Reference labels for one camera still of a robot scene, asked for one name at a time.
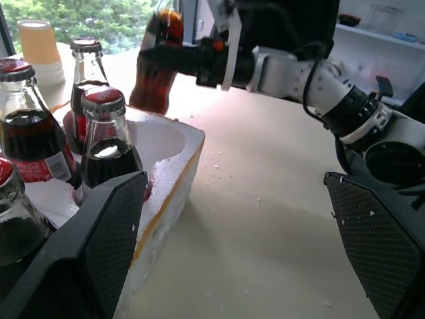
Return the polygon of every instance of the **green trees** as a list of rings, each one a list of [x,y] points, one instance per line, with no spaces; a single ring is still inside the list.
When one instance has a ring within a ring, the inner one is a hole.
[[[21,51],[17,21],[50,21],[56,40],[93,36],[104,52],[114,54],[135,48],[158,0],[1,0],[15,49]]]

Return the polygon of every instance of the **wall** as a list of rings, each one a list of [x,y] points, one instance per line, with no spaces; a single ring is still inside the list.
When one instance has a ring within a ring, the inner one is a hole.
[[[340,0],[339,12],[350,13],[367,20],[372,4],[389,5],[404,10],[395,31],[412,33],[425,41],[425,0]]]

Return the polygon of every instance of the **red lid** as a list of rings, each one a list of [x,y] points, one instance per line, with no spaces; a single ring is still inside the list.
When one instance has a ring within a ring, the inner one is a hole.
[[[31,64],[24,60],[17,60],[14,58],[0,59],[0,72],[10,73],[26,70],[31,67]]]
[[[91,102],[103,104],[118,101],[123,98],[123,94],[120,90],[110,86],[97,86],[85,91],[84,97]]]
[[[0,185],[3,185],[12,175],[13,166],[4,158],[0,158]]]

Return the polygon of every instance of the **coca-cola bottle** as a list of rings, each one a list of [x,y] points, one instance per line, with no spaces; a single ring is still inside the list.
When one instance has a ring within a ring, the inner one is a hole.
[[[109,85],[102,66],[102,45],[92,37],[79,37],[71,41],[75,58],[74,86],[71,94],[72,136],[77,154],[82,153],[87,123],[82,112],[81,95],[94,86]]]
[[[180,13],[162,9],[154,14],[147,24],[140,51],[152,49],[157,43],[181,45],[183,20]],[[137,77],[131,92],[129,105],[149,112],[165,115],[171,86],[176,72],[159,68],[152,62],[137,58]]]
[[[17,168],[0,159],[0,304],[55,230],[25,195]]]
[[[3,156],[24,182],[56,178],[81,186],[65,133],[46,107],[29,63],[0,59],[0,111]]]
[[[131,142],[123,94],[116,88],[98,86],[82,95],[88,119],[81,161],[83,198],[97,185],[117,176],[143,169]]]

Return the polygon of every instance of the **bottle cap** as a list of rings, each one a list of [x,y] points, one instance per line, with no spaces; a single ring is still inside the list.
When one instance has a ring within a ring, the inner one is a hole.
[[[7,159],[0,159],[0,214],[16,205],[25,184],[16,166]]]
[[[0,82],[18,82],[35,75],[34,68],[24,60],[0,58]]]
[[[110,86],[97,86],[84,91],[81,102],[83,113],[89,120],[116,120],[126,113],[126,101],[120,90]]]
[[[71,49],[78,53],[96,53],[102,50],[99,40],[94,37],[78,37],[71,40]]]

